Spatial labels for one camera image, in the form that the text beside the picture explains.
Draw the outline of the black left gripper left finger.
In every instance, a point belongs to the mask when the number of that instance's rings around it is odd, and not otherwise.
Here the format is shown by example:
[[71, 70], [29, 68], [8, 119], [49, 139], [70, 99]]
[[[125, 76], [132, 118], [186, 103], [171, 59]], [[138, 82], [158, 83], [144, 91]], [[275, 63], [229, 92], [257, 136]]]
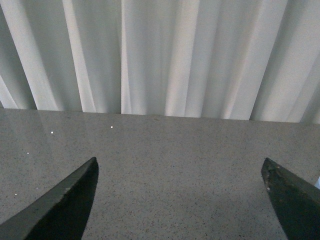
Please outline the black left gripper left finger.
[[93, 206], [99, 166], [92, 157], [0, 225], [2, 240], [80, 240]]

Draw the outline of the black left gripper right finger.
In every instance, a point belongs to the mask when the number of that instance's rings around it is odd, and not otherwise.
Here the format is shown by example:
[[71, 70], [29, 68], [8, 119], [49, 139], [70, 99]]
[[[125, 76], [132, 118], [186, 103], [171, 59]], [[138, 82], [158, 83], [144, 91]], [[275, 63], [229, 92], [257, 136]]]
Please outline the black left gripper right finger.
[[277, 219], [289, 240], [320, 238], [320, 190], [270, 158], [261, 176]]

